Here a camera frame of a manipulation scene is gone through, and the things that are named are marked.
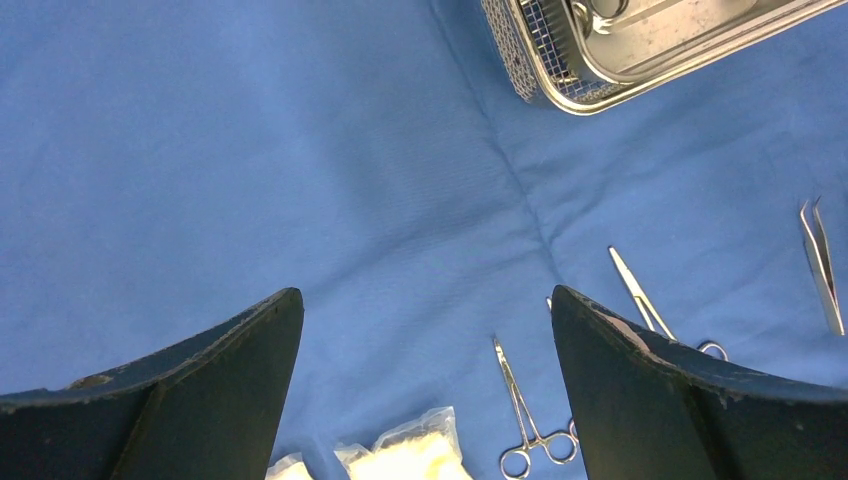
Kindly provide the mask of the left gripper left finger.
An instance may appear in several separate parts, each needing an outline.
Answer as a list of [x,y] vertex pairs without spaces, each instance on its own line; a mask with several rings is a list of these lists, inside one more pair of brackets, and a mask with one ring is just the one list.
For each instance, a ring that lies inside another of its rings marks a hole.
[[261,479],[304,305],[283,289],[165,349],[60,390],[1,398],[5,479]]

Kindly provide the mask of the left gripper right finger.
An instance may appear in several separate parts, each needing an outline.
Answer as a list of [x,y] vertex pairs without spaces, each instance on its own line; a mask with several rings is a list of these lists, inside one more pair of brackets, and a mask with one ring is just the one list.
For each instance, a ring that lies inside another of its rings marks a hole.
[[552,330],[591,479],[843,479],[847,393],[722,361],[581,293]]

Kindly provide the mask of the beige gauze packet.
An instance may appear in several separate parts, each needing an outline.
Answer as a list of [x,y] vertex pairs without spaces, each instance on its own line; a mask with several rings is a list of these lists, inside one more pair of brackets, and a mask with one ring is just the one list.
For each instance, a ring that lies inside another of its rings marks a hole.
[[339,445],[334,454],[351,479],[471,480],[452,406],[426,411],[381,434],[374,445]]

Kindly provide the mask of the blue surgical drape cloth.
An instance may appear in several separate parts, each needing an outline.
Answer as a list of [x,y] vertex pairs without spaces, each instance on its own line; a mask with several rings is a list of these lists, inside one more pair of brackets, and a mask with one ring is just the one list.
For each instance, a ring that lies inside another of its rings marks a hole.
[[441,406],[497,479],[570,416],[546,298],[847,384],[798,218],[847,288],[847,10],[592,116],[517,96],[476,1],[5,1],[1,389],[62,388],[303,295],[273,454],[342,479]]

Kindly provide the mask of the steel tweezers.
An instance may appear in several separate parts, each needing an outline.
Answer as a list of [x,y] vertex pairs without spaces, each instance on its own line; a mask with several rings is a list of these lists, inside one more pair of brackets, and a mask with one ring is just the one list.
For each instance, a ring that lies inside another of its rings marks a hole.
[[847,328],[841,315],[828,236],[819,209],[820,201],[821,197],[817,197],[814,202],[807,200],[800,208],[804,247],[829,330],[836,336],[846,336]]

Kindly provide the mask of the wire mesh instrument basket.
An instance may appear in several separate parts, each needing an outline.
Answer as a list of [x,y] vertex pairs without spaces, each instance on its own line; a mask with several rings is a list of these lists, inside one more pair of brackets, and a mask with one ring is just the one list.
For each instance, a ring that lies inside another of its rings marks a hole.
[[709,54],[702,63],[682,65],[631,84],[593,80],[575,69],[576,52],[565,1],[485,1],[483,10],[516,93],[528,103],[546,103],[588,116],[608,110],[660,85],[714,63],[726,54]]

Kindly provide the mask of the surgical scissors forceps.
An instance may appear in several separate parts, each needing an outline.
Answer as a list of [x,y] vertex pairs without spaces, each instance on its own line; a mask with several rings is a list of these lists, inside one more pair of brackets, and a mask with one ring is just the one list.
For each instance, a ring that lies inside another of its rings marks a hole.
[[[547,297],[547,298],[546,298],[546,305],[547,305],[547,307],[548,307],[549,313],[550,313],[550,314],[553,314],[553,302],[552,302],[552,298],[551,298],[551,297]],[[571,437],[572,437],[572,438],[573,438],[576,442],[579,442],[579,437],[578,437],[578,434],[577,434],[577,431],[576,431],[576,425],[575,425],[575,421],[574,421],[574,418],[573,418],[573,417],[571,417],[571,418],[569,419],[569,422],[568,422],[568,424],[567,424],[567,429],[568,429],[568,433],[569,433],[569,435],[570,435],[570,436],[571,436]]]

